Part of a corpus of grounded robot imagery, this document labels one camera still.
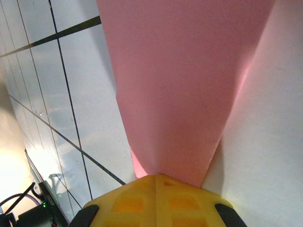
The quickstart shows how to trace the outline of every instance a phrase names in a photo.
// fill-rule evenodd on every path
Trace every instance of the pink paper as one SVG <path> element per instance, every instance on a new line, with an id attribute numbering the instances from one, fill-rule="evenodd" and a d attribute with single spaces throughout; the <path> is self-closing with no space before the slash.
<path id="1" fill-rule="evenodd" d="M 273 0 L 97 0 L 137 177 L 200 186 Z"/>

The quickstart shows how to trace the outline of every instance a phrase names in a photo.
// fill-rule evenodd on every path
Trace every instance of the white wall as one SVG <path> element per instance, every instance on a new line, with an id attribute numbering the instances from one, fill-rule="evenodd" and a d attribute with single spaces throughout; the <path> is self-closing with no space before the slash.
<path id="1" fill-rule="evenodd" d="M 249 227 L 303 226 L 303 1 L 277 1 L 204 188 Z"/>

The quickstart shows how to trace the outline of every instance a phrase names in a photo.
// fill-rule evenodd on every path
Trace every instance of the black grout line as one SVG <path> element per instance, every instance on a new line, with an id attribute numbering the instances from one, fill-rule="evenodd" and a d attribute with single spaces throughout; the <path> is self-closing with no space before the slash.
<path id="1" fill-rule="evenodd" d="M 70 201 L 72 215 L 75 217 L 74 209 L 72 208 L 72 205 L 71 205 L 71 198 L 70 198 L 70 195 L 68 194 L 67 190 L 66 190 L 66 193 L 67 193 L 67 196 L 68 196 L 68 200 Z"/>
<path id="2" fill-rule="evenodd" d="M 68 188 L 63 184 L 63 186 L 65 187 L 65 189 L 67 190 L 67 192 L 69 194 L 71 194 L 72 198 L 76 201 L 76 203 L 79 205 L 79 207 L 82 209 L 82 206 L 78 203 L 78 201 L 76 200 L 76 198 L 72 195 L 72 193 L 70 192 L 70 190 L 68 190 Z"/>
<path id="3" fill-rule="evenodd" d="M 2 61 L 2 63 L 3 63 L 3 67 L 4 67 L 4 70 L 5 70 L 5 75 L 3 75 L 3 76 L 7 78 L 7 81 L 8 81 L 9 86 L 10 86 L 10 90 L 11 90 L 11 92 L 13 92 L 13 89 L 12 89 L 12 86 L 11 86 L 11 84 L 10 84 L 9 76 L 8 76 L 7 71 L 6 71 L 6 68 L 5 68 L 3 59 L 1 59 L 1 61 Z"/>
<path id="4" fill-rule="evenodd" d="M 29 49 L 29 48 L 32 48 L 32 47 L 35 47 L 35 46 L 38 46 L 38 45 L 41 45 L 41 44 L 44 44 L 44 43 L 47 43 L 47 42 L 50 42 L 52 40 L 56 40 L 56 39 L 65 37 L 67 35 L 71 35 L 73 33 L 76 33 L 76 32 L 79 32 L 79 31 L 82 31 L 84 29 L 87 29 L 87 28 L 90 28 L 90 27 L 93 27 L 93 26 L 96 26 L 96 25 L 100 25 L 100 24 L 101 24 L 100 16 L 94 17 L 92 19 L 84 21 L 84 22 L 82 22 L 80 24 L 77 24 L 75 26 L 69 27 L 69 28 L 67 28 L 63 31 L 60 31 L 56 34 L 50 35 L 50 36 L 45 37 L 43 39 L 40 39 L 36 42 L 33 42 L 31 44 L 28 44 L 26 46 L 23 46 L 23 47 L 20 47 L 16 50 L 13 50 L 9 53 L 3 54 L 3 55 L 0 56 L 0 58 L 8 56 L 8 55 L 13 54 L 13 53 L 17 53 L 17 52 Z"/>
<path id="5" fill-rule="evenodd" d="M 3 43 L 4 51 L 6 52 L 6 48 L 5 48 L 5 45 L 4 45 L 4 42 L 3 42 L 3 38 L 2 38 L 1 32 L 0 32 L 0 38 L 1 38 L 1 41 L 2 41 L 2 43 Z M 6 75 L 6 77 L 7 77 L 8 82 L 9 82 L 9 86 L 10 86 L 11 92 L 12 92 L 12 94 L 14 94 L 14 93 L 13 93 L 13 89 L 12 89 L 12 85 L 11 85 L 10 80 L 9 80 L 9 74 L 8 74 L 8 72 L 6 71 L 5 64 L 4 64 L 4 61 L 3 61 L 2 58 L 1 58 L 1 60 L 2 60 L 2 63 L 3 63 L 3 68 L 4 68 L 4 70 L 5 70 L 5 75 Z"/>
<path id="6" fill-rule="evenodd" d="M 6 80 L 7 80 L 8 83 L 9 83 L 10 90 L 11 90 L 11 92 L 13 93 L 13 89 L 11 88 L 11 84 L 10 84 L 9 78 L 8 78 L 8 76 L 7 76 L 8 73 L 6 72 L 6 68 L 5 68 L 5 65 L 4 65 L 4 61 L 3 61 L 2 58 L 1 58 L 1 61 L 2 61 L 3 68 L 4 68 L 4 71 L 5 71 L 5 75 L 3 75 L 3 79 L 6 78 Z"/>
<path id="7" fill-rule="evenodd" d="M 36 166 L 34 165 L 33 161 L 30 159 L 28 153 L 27 153 L 27 150 L 25 149 L 25 155 L 27 157 L 27 161 L 28 163 L 32 166 L 32 168 L 34 169 L 34 171 L 37 173 L 37 175 L 39 176 L 40 180 L 43 181 L 43 177 L 42 175 L 39 173 L 38 169 L 36 168 Z"/>
<path id="8" fill-rule="evenodd" d="M 21 14 L 21 9 L 20 9 L 20 5 L 19 5 L 18 0 L 17 0 L 17 4 L 18 4 L 18 9 L 19 9 L 19 13 L 20 13 L 20 16 L 21 16 L 23 28 L 24 28 L 24 31 L 25 31 L 25 35 L 26 35 L 26 37 L 27 37 L 27 43 L 29 43 L 27 31 L 26 31 L 26 29 L 25 29 L 25 25 L 24 25 L 24 21 L 23 21 L 23 17 L 22 17 L 22 14 Z M 30 50 L 31 57 L 32 57 L 32 60 L 33 60 L 33 64 L 34 64 L 35 72 L 36 72 L 36 75 L 37 75 L 37 80 L 38 80 L 38 84 L 39 84 L 39 87 L 40 87 L 40 92 L 41 92 L 41 96 L 42 96 L 42 100 L 43 100 L 43 103 L 44 103 L 45 112 L 46 112 L 46 116 L 47 116 L 47 109 L 46 109 L 44 97 L 43 97 L 43 94 L 42 94 L 42 90 L 41 90 L 41 86 L 40 86 L 40 81 L 39 81 L 38 73 L 37 73 L 37 70 L 36 70 L 36 65 L 35 65 L 35 61 L 34 61 L 34 58 L 33 58 L 32 50 L 31 50 L 31 49 L 29 49 L 29 50 Z M 37 122 L 36 122 L 36 118 L 34 118 L 34 119 L 35 119 L 36 127 L 37 127 L 37 130 L 38 130 L 38 133 L 39 133 L 39 137 L 40 137 L 40 140 L 41 140 L 41 136 L 40 136 L 40 132 L 39 132 L 39 128 L 38 128 Z M 57 145 L 56 145 L 56 142 L 55 142 L 55 139 L 54 139 L 53 131 L 52 131 L 52 130 L 51 130 L 51 134 L 52 134 L 53 144 L 54 144 L 54 147 L 55 147 L 55 150 L 56 150 L 56 154 L 57 154 L 57 157 L 58 157 L 58 162 L 59 162 L 59 165 L 60 165 L 60 169 L 61 169 L 61 172 L 62 172 L 62 176 L 63 176 L 63 178 L 64 178 L 64 173 L 63 173 L 63 169 L 62 169 L 62 166 L 61 166 L 61 161 L 60 161 L 60 158 L 59 158 L 58 149 L 57 149 Z"/>
<path id="9" fill-rule="evenodd" d="M 23 132 L 22 129 L 20 129 L 20 131 L 25 135 L 25 137 L 27 138 L 27 140 L 33 145 L 33 147 L 36 149 L 35 145 L 32 143 L 32 141 L 30 141 L 30 139 L 27 137 L 27 135 L 25 134 L 25 132 Z"/>
<path id="10" fill-rule="evenodd" d="M 28 153 L 27 153 L 27 150 L 25 149 L 25 155 L 27 157 L 27 161 L 30 165 L 32 165 L 32 168 L 34 169 L 34 171 L 37 173 L 37 175 L 39 175 L 39 178 L 41 180 L 41 182 L 45 181 L 42 177 L 42 175 L 40 174 L 40 172 L 38 171 L 37 167 L 35 166 L 35 164 L 33 163 L 32 159 L 29 157 Z M 58 199 L 58 195 L 57 195 L 57 192 L 56 192 L 56 188 L 55 188 L 55 185 L 54 185 L 54 191 L 55 191 L 55 195 L 53 196 L 56 196 L 57 197 L 57 201 L 58 201 L 58 205 L 60 206 L 59 204 L 59 199 Z"/>
<path id="11" fill-rule="evenodd" d="M 36 118 L 41 120 L 44 124 L 46 124 L 48 127 L 50 127 L 52 130 L 54 130 L 58 135 L 60 135 L 63 139 L 65 139 L 69 144 L 71 144 L 74 148 L 76 148 L 79 152 L 83 153 L 84 156 L 86 156 L 89 160 L 91 160 L 93 163 L 95 163 L 97 166 L 99 166 L 104 172 L 106 172 L 108 175 L 110 175 L 112 178 L 114 178 L 117 182 L 119 182 L 121 185 L 125 185 L 125 182 L 122 181 L 120 178 L 118 178 L 116 175 L 114 175 L 111 171 L 109 171 L 107 168 L 105 168 L 103 165 L 101 165 L 99 162 L 97 162 L 95 159 L 93 159 L 89 154 L 87 154 L 85 151 L 80 149 L 77 145 L 75 145 L 73 142 L 71 142 L 68 138 L 63 136 L 60 132 L 58 132 L 54 127 L 52 127 L 50 124 L 48 124 L 46 121 L 44 121 L 40 116 L 33 113 L 31 110 L 29 110 L 26 106 L 24 106 L 22 103 L 20 103 L 17 99 L 9 95 L 11 98 L 13 98 L 16 102 L 18 102 L 20 105 L 22 105 L 25 109 L 27 109 L 32 115 L 34 115 Z"/>
<path id="12" fill-rule="evenodd" d="M 57 31 L 57 25 L 56 25 L 55 17 L 54 17 L 54 14 L 53 14 L 53 8 L 52 8 L 51 0 L 48 0 L 48 3 L 50 5 L 50 10 L 51 10 L 52 18 L 53 18 L 53 26 L 54 26 L 55 32 L 57 34 L 58 33 L 58 31 Z M 72 100 L 71 100 L 70 86 L 68 84 L 68 79 L 67 79 L 67 74 L 66 74 L 66 69 L 65 69 L 65 65 L 64 65 L 64 60 L 63 60 L 63 56 L 62 56 L 62 50 L 61 50 L 61 45 L 60 45 L 59 38 L 57 38 L 57 43 L 58 43 L 58 47 L 59 47 L 59 53 L 60 53 L 60 58 L 61 58 L 61 62 L 62 62 L 62 67 L 63 67 L 64 77 L 65 77 L 67 92 L 68 92 L 68 96 L 69 96 L 69 99 L 70 99 L 71 112 L 72 112 L 72 116 L 73 116 L 73 119 L 74 119 L 74 122 L 75 122 L 76 133 L 77 133 L 77 137 L 78 137 L 78 143 L 79 143 L 80 149 L 82 150 L 81 140 L 80 140 L 80 135 L 79 135 L 79 130 L 78 130 L 78 125 L 77 125 L 76 116 L 75 116 L 75 111 L 74 111 L 74 107 L 73 107 Z M 89 194 L 90 194 L 91 199 L 93 199 L 93 196 L 92 196 L 92 193 L 91 193 L 90 184 L 89 184 L 89 176 L 88 176 L 88 173 L 87 173 L 87 169 L 86 169 L 86 165 L 85 165 L 85 160 L 84 160 L 84 156 L 83 156 L 82 153 L 81 153 L 81 156 L 82 156 L 82 161 L 83 161 L 83 165 L 84 165 L 84 171 L 85 171 L 85 175 L 86 175 L 86 179 L 87 179 L 87 183 L 88 183 L 88 187 L 89 187 Z"/>
<path id="13" fill-rule="evenodd" d="M 16 0 L 16 1 L 17 1 L 17 4 L 18 4 L 18 9 L 19 9 L 19 13 L 20 13 L 20 16 L 21 16 L 21 20 L 22 20 L 24 32 L 25 32 L 25 35 L 26 35 L 26 37 L 27 37 L 27 43 L 29 43 L 29 41 L 28 41 L 28 36 L 27 36 L 27 31 L 26 31 L 26 29 L 25 29 L 23 17 L 22 17 L 22 14 L 21 14 L 20 6 L 19 6 L 19 2 L 18 2 L 18 0 Z M 22 78 L 23 78 L 25 90 L 27 91 L 27 86 L 26 86 L 25 81 L 24 81 L 24 76 L 23 76 L 23 72 L 22 72 L 22 69 L 21 69 L 21 66 L 20 66 L 20 62 L 19 62 L 17 53 L 16 53 L 16 57 L 17 57 L 18 64 L 19 64 L 19 68 L 20 68 L 21 75 L 22 75 Z M 29 98 L 29 95 L 28 95 L 28 91 L 27 91 L 27 97 L 28 97 L 28 100 L 29 100 L 29 104 L 30 104 L 30 106 L 31 106 L 31 108 L 32 108 L 32 111 L 34 111 L 33 106 L 32 106 L 32 103 L 31 103 L 30 98 Z M 40 132 L 39 132 L 39 129 L 38 129 L 38 125 L 37 125 L 36 118 L 34 118 L 34 120 L 35 120 L 36 128 L 37 128 L 37 131 L 38 131 L 38 135 L 39 135 L 39 138 L 40 138 L 40 142 L 41 142 L 41 145 L 42 145 L 42 147 L 43 147 L 43 143 L 42 143 L 41 135 L 40 135 Z"/>
<path id="14" fill-rule="evenodd" d="M 8 20 L 7 20 L 7 18 L 6 18 L 5 11 L 4 11 L 4 8 L 3 8 L 3 5 L 2 5 L 2 2 L 1 2 L 1 1 L 0 1 L 0 4 L 1 4 L 2 10 L 3 10 L 3 15 L 4 15 L 4 18 L 5 18 L 5 21 L 6 21 L 6 25 L 7 25 L 8 30 L 9 30 L 9 36 L 10 36 L 10 38 L 11 38 L 11 42 L 13 43 L 13 47 L 15 48 L 15 44 L 14 44 L 14 41 L 13 41 L 13 37 L 11 36 L 11 33 L 10 33 Z M 15 81 L 15 84 L 16 84 L 16 89 L 17 89 L 17 91 L 18 91 L 20 101 L 22 101 L 21 96 L 20 96 L 20 93 L 19 93 L 19 90 L 18 90 L 18 86 L 17 86 L 17 83 L 16 83 L 16 79 L 15 79 L 15 76 L 14 76 L 14 72 L 13 72 L 13 69 L 12 69 L 11 64 L 10 64 L 10 61 L 9 61 L 9 66 L 10 66 L 10 70 L 11 70 L 11 73 L 12 73 L 12 75 L 13 75 L 13 78 L 14 78 L 14 81 Z M 32 141 L 34 141 L 33 135 L 32 135 L 32 132 L 31 132 L 31 130 L 30 130 L 30 127 L 29 127 L 29 124 L 28 124 L 28 120 L 27 120 L 27 117 L 26 117 L 26 115 L 25 115 L 25 111 L 24 111 L 24 110 L 23 110 L 23 113 L 24 113 L 24 116 L 25 116 L 25 119 L 26 119 L 26 123 L 27 123 L 27 126 L 28 126 L 28 130 L 29 130 L 30 137 L 32 138 Z"/>

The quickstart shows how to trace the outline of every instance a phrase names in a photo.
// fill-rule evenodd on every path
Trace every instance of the wire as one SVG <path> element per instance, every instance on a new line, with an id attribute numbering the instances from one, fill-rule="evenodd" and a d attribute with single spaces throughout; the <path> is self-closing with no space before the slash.
<path id="1" fill-rule="evenodd" d="M 32 184 L 20 195 L 20 197 L 8 208 L 8 210 L 4 214 L 8 214 L 11 212 L 12 209 L 24 198 L 24 196 L 34 187 L 35 182 Z"/>
<path id="2" fill-rule="evenodd" d="M 7 199 L 3 200 L 1 203 L 0 203 L 0 207 L 8 202 L 9 200 L 12 200 L 13 198 L 16 198 L 16 197 L 20 197 L 22 195 L 22 193 L 18 193 L 18 194 L 15 194 L 15 195 L 12 195 L 12 196 L 9 196 Z M 33 196 L 29 195 L 29 194 L 26 194 L 25 197 L 28 197 L 29 199 L 31 199 L 37 206 L 40 205 L 40 203 L 38 202 L 38 200 L 36 200 Z"/>
<path id="3" fill-rule="evenodd" d="M 38 198 L 38 199 L 40 199 L 40 200 L 42 199 L 42 198 L 41 198 L 42 196 L 41 196 L 41 195 L 38 195 L 38 193 L 35 192 L 34 188 L 31 189 L 31 192 L 32 192 L 32 194 L 33 194 L 34 196 L 36 196 L 36 198 Z"/>

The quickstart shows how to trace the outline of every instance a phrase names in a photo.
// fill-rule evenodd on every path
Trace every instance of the yellow object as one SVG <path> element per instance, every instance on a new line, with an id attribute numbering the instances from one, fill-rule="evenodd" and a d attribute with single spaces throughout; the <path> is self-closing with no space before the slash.
<path id="1" fill-rule="evenodd" d="M 90 227 L 225 227 L 215 204 L 232 205 L 166 175 L 150 175 L 85 205 L 99 206 Z"/>

